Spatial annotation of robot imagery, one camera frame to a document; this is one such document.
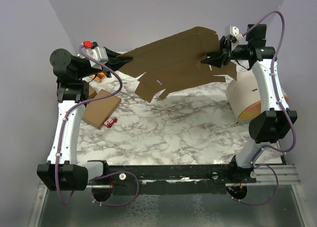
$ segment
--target metal floor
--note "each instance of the metal floor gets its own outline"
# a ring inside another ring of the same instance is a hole
[[[275,186],[250,186],[245,200],[260,202]],[[129,196],[112,196],[122,203]],[[291,185],[282,185],[276,199],[265,206],[246,206],[228,195],[140,195],[126,207],[92,204],[90,191],[77,191],[70,204],[60,204],[47,192],[40,227],[304,227]]]

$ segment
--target screw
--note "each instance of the screw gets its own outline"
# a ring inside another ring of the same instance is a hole
[[[212,173],[212,178],[214,180],[218,179],[218,173],[216,173],[215,171]]]
[[[257,174],[254,171],[250,172],[250,178],[256,178],[256,177],[257,177]]]
[[[124,174],[124,173],[121,173],[120,175],[119,175],[119,179],[120,180],[125,180],[127,178],[127,176],[126,176],[126,174]]]

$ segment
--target orange object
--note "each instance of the orange object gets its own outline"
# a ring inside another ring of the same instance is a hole
[[[91,49],[93,47],[93,44],[88,40],[84,41],[83,44],[86,49]]]
[[[97,74],[97,77],[95,78],[95,80],[102,82],[104,79],[106,78],[106,75],[103,72],[100,72]]]

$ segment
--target cardboard flap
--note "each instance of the cardboard flap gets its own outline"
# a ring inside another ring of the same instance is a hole
[[[212,69],[200,61],[206,53],[219,51],[219,39],[214,30],[194,27],[167,38],[144,45],[120,57],[133,57],[120,72],[138,77],[135,93],[151,102],[155,93],[164,99],[170,92],[181,91],[210,82],[225,82],[224,76],[236,79],[235,64]]]

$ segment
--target beige cylinder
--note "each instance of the beige cylinder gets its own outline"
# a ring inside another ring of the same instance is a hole
[[[284,91],[283,94],[288,102],[288,96]],[[247,123],[261,113],[259,88],[251,70],[240,73],[237,81],[229,83],[226,96],[238,122]]]

